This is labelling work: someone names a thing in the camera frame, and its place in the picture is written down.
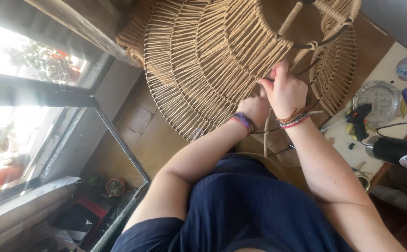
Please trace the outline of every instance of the rattan lampshade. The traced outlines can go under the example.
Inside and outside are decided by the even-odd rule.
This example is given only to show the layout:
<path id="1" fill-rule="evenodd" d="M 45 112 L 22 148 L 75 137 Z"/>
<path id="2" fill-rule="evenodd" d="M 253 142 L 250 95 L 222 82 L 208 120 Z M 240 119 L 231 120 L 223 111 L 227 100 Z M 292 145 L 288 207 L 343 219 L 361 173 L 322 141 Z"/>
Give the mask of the rattan lampshade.
<path id="1" fill-rule="evenodd" d="M 339 34 L 353 32 L 350 26 L 361 1 L 314 1 L 323 16 L 324 39 L 307 45 L 285 37 L 305 2 L 311 1 L 296 2 L 278 31 L 268 25 L 259 0 L 158 0 L 155 8 L 145 5 L 153 11 L 144 34 L 144 57 L 138 62 L 144 63 L 151 94 L 174 129 L 193 140 L 219 126 L 291 49 L 301 49 L 292 66 L 315 50 L 313 88 L 324 83 L 318 77 L 326 71 L 335 76 L 329 52 L 336 50 Z M 135 37 L 141 37 L 140 31 Z M 124 46 L 139 51 L 134 43 Z"/>

